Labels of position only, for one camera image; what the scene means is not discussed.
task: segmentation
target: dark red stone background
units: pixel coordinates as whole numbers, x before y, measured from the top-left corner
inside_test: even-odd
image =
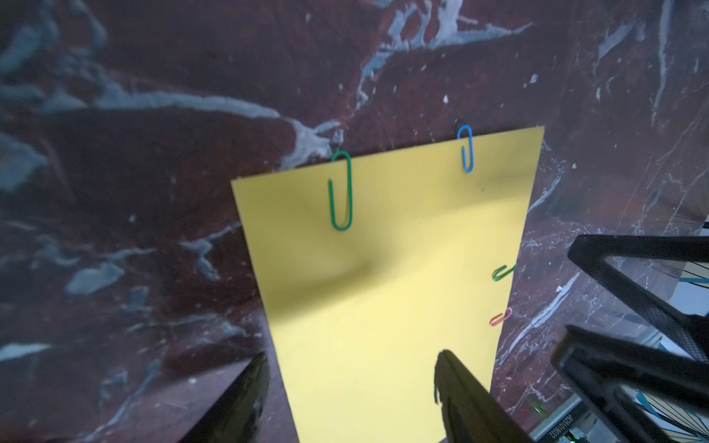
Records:
[[[567,324],[641,336],[646,327],[577,276],[566,250],[578,234],[692,235],[705,220],[709,6],[457,5],[86,0],[87,14],[76,0],[3,2],[0,67],[23,29],[44,36],[0,71],[0,174],[21,169],[15,142],[45,163],[0,191],[0,347],[50,347],[0,359],[2,436],[174,442],[265,349],[260,441],[296,442],[229,180],[325,161],[340,144],[359,155],[446,140],[466,123],[476,134],[546,126],[492,383],[499,403],[530,431],[542,420],[534,405],[551,411],[571,395],[549,365]],[[453,23],[485,38],[439,40]],[[40,96],[9,95],[18,85]],[[123,101],[107,106],[116,88]],[[46,111],[59,89],[85,106]],[[201,107],[210,96],[246,103]],[[267,109],[244,111],[255,105]],[[296,147],[303,155],[289,157]],[[181,245],[198,239],[212,244],[204,259],[218,279]],[[115,283],[67,293],[78,271],[134,247],[145,253],[112,259],[125,272]],[[617,265],[660,296],[674,289],[647,262]],[[131,310],[137,286],[149,292]]]

